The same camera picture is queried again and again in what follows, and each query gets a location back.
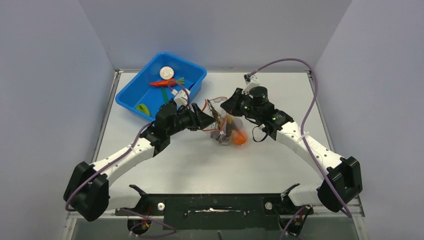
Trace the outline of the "brown toy longan bunch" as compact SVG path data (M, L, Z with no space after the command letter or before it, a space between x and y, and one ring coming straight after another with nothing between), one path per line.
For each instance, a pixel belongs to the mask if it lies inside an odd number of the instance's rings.
M215 123L211 125L212 130L223 130L226 113L221 108L221 99L206 99L205 112L214 118Z

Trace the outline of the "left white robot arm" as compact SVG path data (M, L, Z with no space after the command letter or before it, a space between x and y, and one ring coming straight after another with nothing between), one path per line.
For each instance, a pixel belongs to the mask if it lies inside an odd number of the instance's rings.
M215 119L195 103L182 107L173 101L163 104L155 120L145 125L131 144L102 160L91 164L83 161L74 168L63 196L65 209L78 212L92 222L106 211L134 208L141 198L111 194L112 184L141 162L162 152L170 144L172 135L184 130L204 130L213 123Z

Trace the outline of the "orange toy carrot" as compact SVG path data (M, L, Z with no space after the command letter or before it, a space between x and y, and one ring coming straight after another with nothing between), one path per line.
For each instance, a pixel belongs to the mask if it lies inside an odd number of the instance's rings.
M159 80L155 82L150 82L149 85L152 87L174 87L177 84L183 85L184 83L185 83L185 79L182 77L179 79L171 78L168 80Z

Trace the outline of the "clear zip top bag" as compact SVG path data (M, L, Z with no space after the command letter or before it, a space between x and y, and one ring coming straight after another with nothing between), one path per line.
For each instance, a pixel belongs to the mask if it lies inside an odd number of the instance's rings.
M243 121L221 107L227 99L225 96L219 96L204 100L202 111L213 117L214 123L206 127L203 132L209 133L210 138L221 145L242 146L247 143L248 136Z

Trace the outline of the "dark toy grape bunch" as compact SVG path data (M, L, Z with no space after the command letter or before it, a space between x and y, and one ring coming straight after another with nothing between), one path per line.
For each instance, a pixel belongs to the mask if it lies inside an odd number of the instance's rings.
M226 122L222 131L220 130L212 130L210 132L210 138L218 141L219 144L229 144L233 143L232 134L233 131L243 130L243 126L240 124L236 124L234 122L229 123Z

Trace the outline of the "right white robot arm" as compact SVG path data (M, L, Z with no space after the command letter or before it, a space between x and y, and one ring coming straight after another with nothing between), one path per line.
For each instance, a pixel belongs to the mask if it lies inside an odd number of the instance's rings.
M345 206L363 190L359 161L331 151L302 131L291 116L269 101L266 87L253 87L248 94L237 88L220 106L234 117L255 123L266 135L303 159L322 179L318 185L296 183L285 190L281 207L286 213L295 213L303 205L323 205L337 213L346 210Z

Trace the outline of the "orange toy tangerine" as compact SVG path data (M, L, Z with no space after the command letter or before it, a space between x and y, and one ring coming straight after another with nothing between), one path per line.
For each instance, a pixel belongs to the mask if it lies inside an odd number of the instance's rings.
M234 130L231 137L236 146L242 146L248 141L248 136L244 130Z

